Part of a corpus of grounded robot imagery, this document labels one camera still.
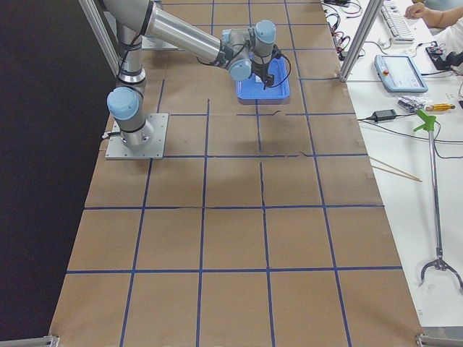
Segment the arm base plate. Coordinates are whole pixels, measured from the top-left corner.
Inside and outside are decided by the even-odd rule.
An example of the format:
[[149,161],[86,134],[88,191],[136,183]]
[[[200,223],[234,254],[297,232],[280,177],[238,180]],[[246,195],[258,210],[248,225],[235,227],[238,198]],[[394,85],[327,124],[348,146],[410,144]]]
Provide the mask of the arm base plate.
[[109,137],[105,158],[107,160],[145,160],[163,158],[168,128],[167,113],[144,113],[145,124],[137,132],[123,132],[114,121]]

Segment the person's hand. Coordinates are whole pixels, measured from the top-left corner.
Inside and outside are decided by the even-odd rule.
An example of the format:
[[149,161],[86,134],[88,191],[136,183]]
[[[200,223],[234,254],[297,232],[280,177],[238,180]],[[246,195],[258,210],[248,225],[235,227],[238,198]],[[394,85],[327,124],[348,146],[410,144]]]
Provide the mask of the person's hand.
[[427,17],[429,13],[429,8],[427,8],[422,2],[416,2],[406,8],[404,17],[416,20]]

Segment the person's forearm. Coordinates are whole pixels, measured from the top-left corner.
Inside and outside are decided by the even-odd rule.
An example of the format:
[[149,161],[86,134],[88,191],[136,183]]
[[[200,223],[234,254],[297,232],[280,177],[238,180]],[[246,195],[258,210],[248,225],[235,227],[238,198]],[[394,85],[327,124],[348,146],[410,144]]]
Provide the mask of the person's forearm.
[[446,28],[452,26],[462,18],[462,7],[445,11],[430,10],[427,25],[430,27]]

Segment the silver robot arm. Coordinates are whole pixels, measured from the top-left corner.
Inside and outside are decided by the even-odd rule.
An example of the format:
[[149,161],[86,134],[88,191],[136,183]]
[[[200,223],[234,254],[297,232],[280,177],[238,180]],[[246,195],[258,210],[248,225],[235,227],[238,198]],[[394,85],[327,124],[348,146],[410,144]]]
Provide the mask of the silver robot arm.
[[276,26],[270,20],[261,20],[253,27],[223,30],[216,38],[164,11],[156,1],[103,1],[102,5],[116,20],[122,58],[118,85],[109,93],[107,106],[126,147],[145,145],[154,135],[153,126],[143,114],[143,38],[159,38],[188,51],[205,65],[227,70],[237,82],[255,74],[264,87],[273,87],[274,76],[268,70],[278,48]]

